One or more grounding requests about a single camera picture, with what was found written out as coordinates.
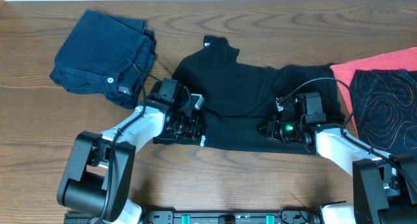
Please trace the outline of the black t-shirt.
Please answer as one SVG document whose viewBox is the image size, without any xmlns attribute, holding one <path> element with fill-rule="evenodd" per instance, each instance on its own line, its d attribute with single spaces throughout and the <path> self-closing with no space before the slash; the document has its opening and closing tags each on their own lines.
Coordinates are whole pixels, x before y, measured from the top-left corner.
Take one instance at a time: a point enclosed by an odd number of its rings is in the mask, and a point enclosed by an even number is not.
<svg viewBox="0 0 417 224">
<path fill-rule="evenodd" d="M 330 65 L 263 68 L 238 63 L 239 52 L 226 38 L 207 35 L 203 49 L 179 63 L 172 78 L 205 99 L 200 113 L 206 130 L 200 140 L 161 135 L 153 139 L 155 144 L 306 154 L 299 143 L 274 142 L 257 131 L 258 124 L 277 112 L 276 98 L 290 92 L 318 92 L 328 119 L 344 122 Z"/>
</svg>

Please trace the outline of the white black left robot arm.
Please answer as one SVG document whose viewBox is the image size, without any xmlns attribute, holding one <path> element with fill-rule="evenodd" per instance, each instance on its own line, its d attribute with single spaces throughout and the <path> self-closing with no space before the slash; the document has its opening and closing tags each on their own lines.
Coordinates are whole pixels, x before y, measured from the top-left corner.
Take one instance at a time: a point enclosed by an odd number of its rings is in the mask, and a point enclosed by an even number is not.
<svg viewBox="0 0 417 224">
<path fill-rule="evenodd" d="M 200 95 L 183 107 L 149 100 L 111 129 L 81 132 L 75 139 L 57 191 L 57 202 L 89 214 L 89 223 L 140 223 L 142 207 L 128 198 L 134 158 L 162 133 L 200 139 Z"/>
</svg>

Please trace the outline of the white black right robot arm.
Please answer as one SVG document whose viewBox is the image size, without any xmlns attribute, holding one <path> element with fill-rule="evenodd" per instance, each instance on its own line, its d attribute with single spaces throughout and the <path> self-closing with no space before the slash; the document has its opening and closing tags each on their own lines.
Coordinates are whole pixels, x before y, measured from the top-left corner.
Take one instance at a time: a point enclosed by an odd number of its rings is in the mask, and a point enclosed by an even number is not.
<svg viewBox="0 0 417 224">
<path fill-rule="evenodd" d="M 354 138 L 336 123 L 278 120 L 272 116 L 257 131 L 279 143 L 301 143 L 352 177 L 353 201 L 322 204 L 310 223 L 415 223 L 416 160 L 393 156 Z"/>
</svg>

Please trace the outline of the black swirl patterned garment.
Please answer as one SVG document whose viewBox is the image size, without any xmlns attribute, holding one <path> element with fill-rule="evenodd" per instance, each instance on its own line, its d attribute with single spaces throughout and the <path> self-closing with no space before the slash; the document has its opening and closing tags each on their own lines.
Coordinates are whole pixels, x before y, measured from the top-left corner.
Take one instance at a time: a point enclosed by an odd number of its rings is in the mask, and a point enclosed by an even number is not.
<svg viewBox="0 0 417 224">
<path fill-rule="evenodd" d="M 394 155 L 416 156 L 416 72 L 357 70 L 350 88 L 360 140 Z"/>
</svg>

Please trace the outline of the folded navy blue shorts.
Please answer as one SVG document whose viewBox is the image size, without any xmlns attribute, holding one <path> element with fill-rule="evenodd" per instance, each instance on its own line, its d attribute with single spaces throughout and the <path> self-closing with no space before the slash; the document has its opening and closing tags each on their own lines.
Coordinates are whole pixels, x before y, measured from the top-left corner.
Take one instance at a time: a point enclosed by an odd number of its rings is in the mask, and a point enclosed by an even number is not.
<svg viewBox="0 0 417 224">
<path fill-rule="evenodd" d="M 137 105 L 155 59 L 146 20 L 86 10 L 55 57 L 51 80 L 75 94 L 103 94 L 126 109 Z"/>
</svg>

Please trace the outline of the red cloth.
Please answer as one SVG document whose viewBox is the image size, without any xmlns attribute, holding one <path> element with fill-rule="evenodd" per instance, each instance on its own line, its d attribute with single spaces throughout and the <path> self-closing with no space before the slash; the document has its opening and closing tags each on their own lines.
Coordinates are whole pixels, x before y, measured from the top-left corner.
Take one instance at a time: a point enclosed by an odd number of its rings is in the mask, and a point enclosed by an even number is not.
<svg viewBox="0 0 417 224">
<path fill-rule="evenodd" d="M 330 68 L 337 79 L 342 80 L 349 86 L 357 70 L 406 70 L 416 72 L 416 48 L 411 47 L 401 51 L 383 53 L 343 64 L 333 64 Z M 341 88 L 341 93 L 348 111 L 350 113 L 354 112 L 355 104 L 351 99 L 351 94 L 344 88 Z M 356 133 L 358 133 L 354 118 L 353 124 Z"/>
</svg>

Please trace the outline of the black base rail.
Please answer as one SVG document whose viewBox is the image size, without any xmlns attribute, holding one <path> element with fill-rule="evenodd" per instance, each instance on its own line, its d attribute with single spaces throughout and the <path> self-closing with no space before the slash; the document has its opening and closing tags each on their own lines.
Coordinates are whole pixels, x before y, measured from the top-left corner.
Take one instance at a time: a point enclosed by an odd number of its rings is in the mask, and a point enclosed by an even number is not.
<svg viewBox="0 0 417 224">
<path fill-rule="evenodd" d="M 134 220 L 120 217 L 116 223 L 132 224 L 321 224 L 319 215 L 302 210 L 280 212 L 172 212 L 153 211 Z"/>
</svg>

